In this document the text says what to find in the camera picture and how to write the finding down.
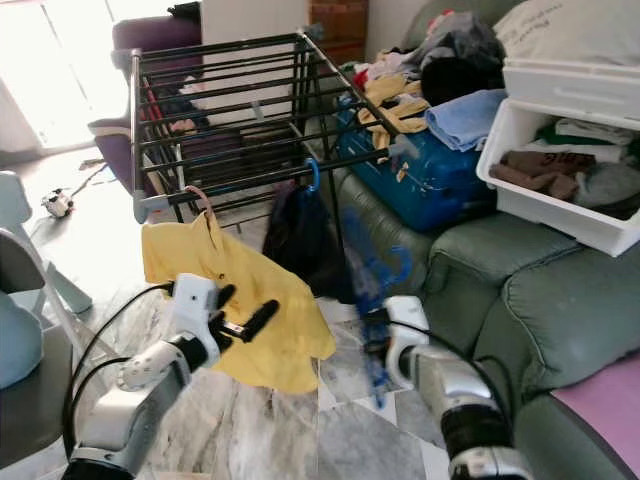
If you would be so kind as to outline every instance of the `green sofa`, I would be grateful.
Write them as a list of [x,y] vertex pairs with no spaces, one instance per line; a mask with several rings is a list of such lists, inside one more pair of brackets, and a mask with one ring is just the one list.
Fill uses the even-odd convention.
[[[415,46],[445,8],[495,22],[518,1],[435,0],[405,39]],[[416,232],[350,170],[336,172],[341,207],[353,207],[378,254],[403,245],[409,279],[394,293],[423,300],[430,325],[480,363],[515,420],[536,478],[635,478],[606,442],[549,395],[640,349],[640,245],[619,258],[505,213]],[[324,195],[329,199],[325,187]]]

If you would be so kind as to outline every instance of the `blue plastic hanger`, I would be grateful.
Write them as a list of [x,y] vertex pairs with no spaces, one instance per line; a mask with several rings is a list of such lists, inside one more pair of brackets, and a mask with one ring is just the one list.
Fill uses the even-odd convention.
[[320,169],[318,168],[318,162],[313,157],[307,158],[305,165],[310,166],[313,170],[313,185],[309,185],[307,192],[313,193],[320,189]]

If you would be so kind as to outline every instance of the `white plastic storage box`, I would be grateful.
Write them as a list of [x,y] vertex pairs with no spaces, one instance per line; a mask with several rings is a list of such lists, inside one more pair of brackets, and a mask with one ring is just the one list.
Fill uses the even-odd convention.
[[543,223],[614,257],[640,240],[640,210],[618,220],[489,175],[503,155],[562,117],[640,132],[640,68],[507,59],[509,98],[498,110],[478,177],[498,190],[498,209]]

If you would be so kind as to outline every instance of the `pink cushion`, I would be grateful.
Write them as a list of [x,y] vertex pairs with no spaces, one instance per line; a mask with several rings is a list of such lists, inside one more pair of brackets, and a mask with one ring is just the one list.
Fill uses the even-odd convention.
[[640,354],[553,396],[600,434],[640,477]]

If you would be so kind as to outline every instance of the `blue suitcase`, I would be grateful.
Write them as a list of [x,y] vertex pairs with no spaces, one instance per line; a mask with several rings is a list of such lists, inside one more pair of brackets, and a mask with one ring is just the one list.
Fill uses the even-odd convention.
[[[353,125],[354,115],[354,110],[343,110],[337,114],[338,123]],[[357,163],[351,169],[407,225],[424,231],[493,207],[495,196],[475,172],[480,152],[454,152],[428,131],[406,137],[418,148],[419,158],[403,155],[379,165],[375,160]],[[371,152],[371,133],[364,129],[345,132],[336,149],[343,159]],[[405,162],[408,174],[398,182],[396,174]]]

